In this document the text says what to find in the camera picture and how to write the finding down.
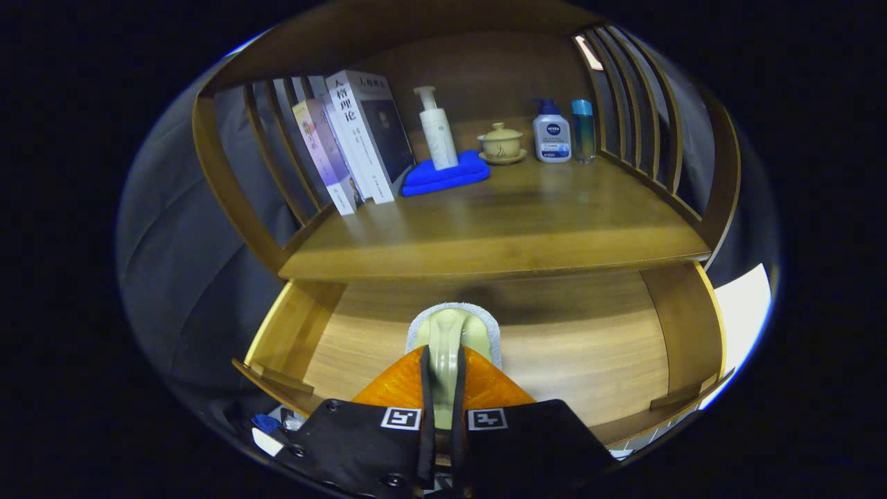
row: white book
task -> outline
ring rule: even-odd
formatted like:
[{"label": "white book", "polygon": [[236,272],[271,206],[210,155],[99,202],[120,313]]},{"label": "white book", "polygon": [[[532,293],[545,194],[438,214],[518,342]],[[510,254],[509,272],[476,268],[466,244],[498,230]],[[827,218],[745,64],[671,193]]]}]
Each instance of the white book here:
[{"label": "white book", "polygon": [[353,147],[349,141],[344,140],[347,136],[344,133],[344,126],[339,123],[342,119],[339,113],[335,112],[335,103],[333,102],[330,92],[326,89],[326,79],[323,76],[308,76],[305,79],[311,87],[314,98],[320,100],[326,111],[326,120],[330,123],[333,130],[333,136],[339,145],[342,158],[345,160],[345,166],[351,173],[354,183],[357,185],[357,193],[360,194],[361,201],[366,201],[373,197],[373,188],[370,181],[365,178],[361,169],[357,166],[361,163],[361,156],[356,155],[357,151],[352,150]]},{"label": "white book", "polygon": [[360,195],[341,157],[323,104],[317,99],[306,99],[293,106],[293,115],[336,209],[342,215],[354,213],[361,203]]},{"label": "white book", "polygon": [[326,113],[326,120],[330,123],[330,130],[333,132],[333,138],[335,139],[336,145],[339,146],[339,151],[341,152],[341,158],[345,162],[345,167],[348,168],[348,172],[351,177],[354,179],[354,183],[357,187],[357,194],[360,195],[361,201],[366,201],[370,199],[372,196],[370,195],[370,186],[367,184],[366,180],[363,179],[360,175],[360,170],[354,168],[352,166],[354,161],[354,153],[351,152],[348,144],[342,143],[339,139],[339,130],[342,130],[341,123],[338,123],[340,120],[339,113],[335,112],[335,104],[333,103],[333,98],[329,93],[323,94],[320,98],[320,101],[324,105],[324,112]]},{"label": "white book", "polygon": [[388,80],[344,70],[327,77],[326,87],[343,125],[340,140],[360,156],[352,168],[369,180],[376,203],[393,202],[415,160]]}]

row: screw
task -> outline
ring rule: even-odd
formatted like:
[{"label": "screw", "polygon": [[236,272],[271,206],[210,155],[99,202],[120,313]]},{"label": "screw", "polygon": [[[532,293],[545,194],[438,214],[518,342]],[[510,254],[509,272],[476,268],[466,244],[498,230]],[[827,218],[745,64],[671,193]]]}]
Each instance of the screw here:
[{"label": "screw", "polygon": [[406,480],[404,480],[404,478],[400,475],[389,473],[382,478],[382,483],[389,487],[402,487],[404,483],[406,483]]}]

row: cup lid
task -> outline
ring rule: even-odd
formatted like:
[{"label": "cup lid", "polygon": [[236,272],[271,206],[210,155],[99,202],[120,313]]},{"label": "cup lid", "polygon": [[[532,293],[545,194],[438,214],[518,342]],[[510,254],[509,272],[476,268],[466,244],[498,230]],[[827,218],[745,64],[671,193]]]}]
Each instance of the cup lid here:
[{"label": "cup lid", "polygon": [[505,128],[504,123],[494,123],[493,131],[488,131],[486,135],[482,136],[481,140],[502,140],[502,139],[519,139],[523,137],[523,133],[517,130],[511,130]]}]

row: wooden shelf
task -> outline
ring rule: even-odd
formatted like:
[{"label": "wooden shelf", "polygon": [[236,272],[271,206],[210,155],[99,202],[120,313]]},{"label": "wooden shelf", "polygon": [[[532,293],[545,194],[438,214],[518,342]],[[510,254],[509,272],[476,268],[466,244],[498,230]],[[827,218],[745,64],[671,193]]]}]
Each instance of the wooden shelf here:
[{"label": "wooden shelf", "polygon": [[653,191],[606,158],[534,157],[471,186],[325,220],[280,270],[287,279],[506,277],[648,268],[710,248]]},{"label": "wooden shelf", "polygon": [[490,312],[501,332],[503,371],[537,400],[566,401],[586,424],[647,410],[668,392],[663,332],[638,272],[356,282],[343,292],[329,288],[341,292],[332,313],[318,312],[328,306],[324,297],[310,302],[327,305],[307,305],[308,294],[321,295],[307,286],[290,287],[285,303],[272,309],[283,321],[263,327],[246,364],[301,379],[318,400],[353,399],[405,354],[416,315],[451,301]]}]

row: white wall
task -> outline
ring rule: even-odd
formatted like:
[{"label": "white wall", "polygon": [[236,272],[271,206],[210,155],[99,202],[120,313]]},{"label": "white wall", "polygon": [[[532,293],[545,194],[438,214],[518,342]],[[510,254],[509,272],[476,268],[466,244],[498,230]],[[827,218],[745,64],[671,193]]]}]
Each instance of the white wall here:
[{"label": "white wall", "polygon": [[736,371],[733,377],[703,400],[699,407],[701,409],[705,409],[733,382],[761,334],[771,304],[770,283],[764,265],[758,265],[739,279],[715,289],[715,297],[726,331],[724,372],[731,368],[736,368]]}]

